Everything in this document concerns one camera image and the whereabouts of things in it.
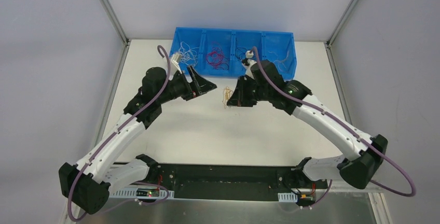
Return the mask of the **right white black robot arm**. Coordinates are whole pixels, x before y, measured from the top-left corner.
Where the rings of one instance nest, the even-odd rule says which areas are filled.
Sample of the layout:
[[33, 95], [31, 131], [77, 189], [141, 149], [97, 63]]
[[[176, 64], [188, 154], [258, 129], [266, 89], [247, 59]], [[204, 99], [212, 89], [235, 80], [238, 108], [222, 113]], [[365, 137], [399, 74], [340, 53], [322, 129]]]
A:
[[371, 150], [372, 145], [380, 152], [385, 152], [388, 141], [382, 135], [371, 135], [356, 130], [340, 117], [331, 118], [331, 111], [325, 107], [311, 90], [297, 80], [284, 81], [276, 66], [268, 60], [262, 66], [270, 80], [285, 94], [295, 97], [300, 102], [292, 101], [281, 95], [265, 79], [256, 61], [242, 60], [245, 74], [237, 80], [236, 88], [227, 101], [228, 106], [253, 107], [258, 102], [269, 102], [274, 108], [286, 112], [307, 123], [326, 139], [332, 142], [341, 155], [324, 159], [307, 157], [295, 166], [295, 183], [300, 187], [309, 187], [321, 179], [344, 180], [357, 189], [365, 189], [378, 170], [383, 159]]

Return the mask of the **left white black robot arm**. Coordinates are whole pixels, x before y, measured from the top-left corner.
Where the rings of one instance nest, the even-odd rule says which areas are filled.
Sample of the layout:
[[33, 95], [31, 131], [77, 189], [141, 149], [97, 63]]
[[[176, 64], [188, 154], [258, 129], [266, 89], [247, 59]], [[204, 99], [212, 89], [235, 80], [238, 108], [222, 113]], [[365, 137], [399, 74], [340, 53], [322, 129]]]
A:
[[123, 109], [117, 123], [90, 152], [75, 164], [63, 164], [59, 169], [62, 194], [67, 198], [68, 209], [75, 204], [86, 214], [95, 214], [110, 195], [142, 181], [152, 185], [157, 181], [157, 162], [147, 155], [139, 155], [128, 164], [111, 169], [122, 152], [162, 113], [162, 105], [182, 98], [185, 101], [217, 88], [216, 84], [200, 76], [188, 66], [191, 81], [184, 74], [170, 69], [152, 67], [146, 71], [137, 94]]

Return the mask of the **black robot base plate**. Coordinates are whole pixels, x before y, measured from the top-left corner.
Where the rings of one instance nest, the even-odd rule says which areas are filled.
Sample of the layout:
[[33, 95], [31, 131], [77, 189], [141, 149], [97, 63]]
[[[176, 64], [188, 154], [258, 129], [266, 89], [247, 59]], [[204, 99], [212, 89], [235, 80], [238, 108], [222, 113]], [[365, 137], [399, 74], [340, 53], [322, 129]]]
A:
[[328, 187], [327, 181], [311, 181], [290, 166], [159, 163], [144, 154], [137, 159], [150, 167], [143, 181], [165, 187], [174, 199], [269, 202]]

